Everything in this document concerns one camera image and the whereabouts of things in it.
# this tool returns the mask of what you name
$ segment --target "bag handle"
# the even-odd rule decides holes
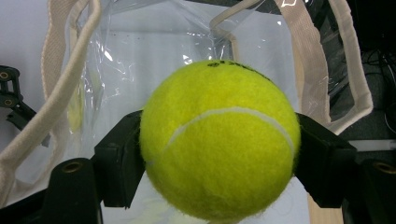
[[[244,0],[224,10],[210,22],[210,29],[215,34],[230,40],[234,54],[233,59],[236,61],[239,60],[236,38],[231,32],[224,31],[218,26],[232,15],[248,7],[259,6],[261,3],[261,0]],[[301,112],[322,124],[330,123],[329,96],[327,94],[328,70],[323,47],[320,44],[320,34],[312,23],[304,2],[276,0],[276,4],[287,22],[292,36]],[[322,80],[323,87],[318,88],[318,80]]]
[[[329,124],[328,128],[339,134],[359,119],[370,114],[374,105],[361,65],[361,52],[349,5],[345,0],[329,0],[329,3],[338,23],[340,36],[344,40],[349,87],[355,103],[345,116]]]
[[[49,0],[49,29],[41,57],[41,73],[47,102],[0,154],[0,207],[10,201],[8,195],[11,195],[16,169],[50,130],[54,140],[52,157],[46,172],[39,180],[49,177],[50,168],[59,162],[64,154],[65,134],[67,134],[67,120],[64,111],[78,84],[85,63],[87,46],[101,15],[100,0],[90,0],[90,16],[81,29],[76,45],[70,53],[69,61],[62,71],[66,49],[64,27],[67,17],[73,6],[84,1]]]

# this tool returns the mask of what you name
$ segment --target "screw hole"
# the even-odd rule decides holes
[[[79,161],[72,161],[68,164],[66,164],[63,168],[62,171],[64,173],[74,173],[75,171],[78,171],[82,167],[82,163]]]
[[[5,105],[12,105],[12,100],[5,100],[5,101],[4,101],[4,104],[5,104]]]
[[[0,78],[3,78],[3,79],[8,78],[8,73],[5,73],[5,72],[0,73]]]
[[[375,162],[373,166],[375,167],[375,169],[380,170],[386,174],[396,175],[396,167],[386,164],[384,162]]]

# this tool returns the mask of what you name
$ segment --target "tennis ball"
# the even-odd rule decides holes
[[[182,212],[235,221],[287,186],[300,127],[285,94],[231,61],[178,69],[152,93],[140,126],[148,177]]]

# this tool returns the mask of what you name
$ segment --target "black plastic bracket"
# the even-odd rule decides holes
[[[42,211],[42,224],[102,223],[92,161],[78,158],[56,166]]]
[[[0,65],[0,107],[12,109],[12,112],[7,115],[7,121],[21,131],[35,116],[35,111],[23,102],[19,76],[18,69]],[[41,145],[47,147],[49,143],[50,136],[48,135]]]
[[[95,147],[92,160],[107,207],[130,207],[146,170],[139,146],[140,115],[136,111],[122,118]]]
[[[322,208],[339,208],[357,173],[356,148],[308,116],[298,114],[302,145],[295,175]]]

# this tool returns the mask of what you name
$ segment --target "tennis ball seam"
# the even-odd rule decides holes
[[[205,119],[209,116],[212,115],[220,115],[220,114],[224,114],[224,113],[241,113],[241,114],[249,114],[252,116],[255,116],[259,119],[261,119],[264,122],[267,122],[269,124],[271,124],[274,128],[276,128],[282,135],[283,137],[286,139],[286,141],[288,142],[288,145],[290,147],[290,152],[291,155],[294,155],[295,152],[295,148],[294,148],[294,144],[291,140],[291,137],[289,135],[289,133],[283,128],[283,126],[277,122],[276,119],[271,118],[270,116],[258,111],[258,110],[254,110],[254,109],[250,109],[250,108],[246,108],[246,107],[242,107],[242,106],[232,106],[232,107],[226,107],[226,108],[220,108],[220,109],[210,109],[210,110],[206,110],[204,113],[196,116],[195,118],[191,119],[190,121],[188,121],[187,123],[183,124],[182,126],[178,127],[172,134],[172,136],[170,137],[168,143],[166,144],[165,148],[163,149],[163,151],[165,151],[166,149],[169,148],[170,145],[172,145],[172,143],[178,138],[179,135],[181,135],[182,133],[184,133],[190,125],[192,125],[193,123],[201,120],[201,119]]]

